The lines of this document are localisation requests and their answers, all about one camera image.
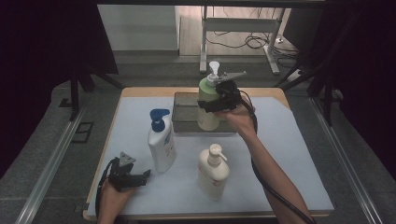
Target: pump bottle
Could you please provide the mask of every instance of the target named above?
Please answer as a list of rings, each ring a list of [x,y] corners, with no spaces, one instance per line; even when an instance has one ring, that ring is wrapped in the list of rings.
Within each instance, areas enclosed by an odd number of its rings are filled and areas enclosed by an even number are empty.
[[[227,159],[221,153],[219,144],[212,144],[210,149],[205,149],[199,156],[198,183],[209,199],[218,200],[223,191],[230,168]]]
[[[200,101],[214,101],[219,99],[216,92],[216,80],[219,78],[218,62],[209,63],[210,70],[212,71],[207,77],[204,77],[199,82],[198,100]],[[213,131],[219,127],[220,119],[213,113],[206,113],[204,109],[198,108],[198,126],[205,131]]]
[[[163,118],[169,113],[168,109],[153,109],[149,113],[152,122],[148,132],[148,146],[159,173],[167,171],[176,158],[172,122],[169,118]]]

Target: forearm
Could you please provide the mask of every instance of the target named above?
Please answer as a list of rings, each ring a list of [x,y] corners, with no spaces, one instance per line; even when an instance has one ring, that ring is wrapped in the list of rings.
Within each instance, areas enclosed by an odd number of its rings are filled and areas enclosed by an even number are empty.
[[[256,165],[262,179],[278,194],[296,206],[306,216],[311,217],[300,192],[279,167],[262,141],[256,134],[242,134],[247,144],[254,164]],[[279,223],[304,223],[288,207],[276,199],[272,194],[265,191],[267,199],[276,214]]]

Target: gray floor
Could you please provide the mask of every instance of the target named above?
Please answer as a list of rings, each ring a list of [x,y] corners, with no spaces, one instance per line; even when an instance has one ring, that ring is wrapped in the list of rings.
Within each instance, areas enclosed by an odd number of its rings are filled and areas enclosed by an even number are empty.
[[[128,56],[118,55],[120,76],[116,80],[128,86],[196,86],[203,75],[199,73],[197,57],[148,57],[127,63]],[[263,58],[217,58],[220,68],[248,70],[249,78],[237,80],[239,87],[270,87],[288,68],[281,67],[275,77]],[[80,91],[89,99],[81,122],[93,122],[92,134],[86,144],[71,143],[51,181],[44,200],[34,216],[33,223],[91,223],[81,216],[81,208],[91,187],[92,179],[104,148],[120,90],[93,76],[96,89],[92,93]],[[320,178],[334,203],[329,217],[318,217],[318,223],[371,223],[359,201],[359,195],[337,159],[330,139],[319,122],[311,100],[305,94],[309,83],[303,83],[286,92],[290,108],[297,120],[304,140],[317,166]],[[68,83],[55,88],[52,103],[21,155],[0,180],[0,223],[15,223],[26,200],[40,177],[52,151],[62,136],[70,116],[70,108],[59,107],[63,98],[70,95]],[[382,223],[396,220],[396,184],[374,152],[350,126],[337,103],[332,109],[333,130],[344,148],[362,185],[373,200]],[[164,223],[145,221],[143,223]],[[167,221],[166,223],[187,223]],[[190,221],[190,223],[263,223],[262,219]]]

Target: white lotion bottle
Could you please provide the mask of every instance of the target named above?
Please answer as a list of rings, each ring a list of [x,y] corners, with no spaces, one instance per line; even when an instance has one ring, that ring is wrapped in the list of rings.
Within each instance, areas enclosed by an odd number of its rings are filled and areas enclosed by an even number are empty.
[[[154,160],[155,170],[159,173],[167,171],[176,158],[172,122],[168,109],[153,109],[150,111],[151,129],[148,132],[148,146]]]
[[[203,150],[199,155],[198,183],[209,199],[218,200],[230,174],[227,159],[221,153],[219,144],[212,144],[210,149]]]

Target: wrist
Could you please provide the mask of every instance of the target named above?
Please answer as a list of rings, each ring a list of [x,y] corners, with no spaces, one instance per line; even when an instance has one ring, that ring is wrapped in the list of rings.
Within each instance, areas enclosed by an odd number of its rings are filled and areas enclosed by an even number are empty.
[[[96,224],[114,224],[116,217],[113,216],[99,216]]]

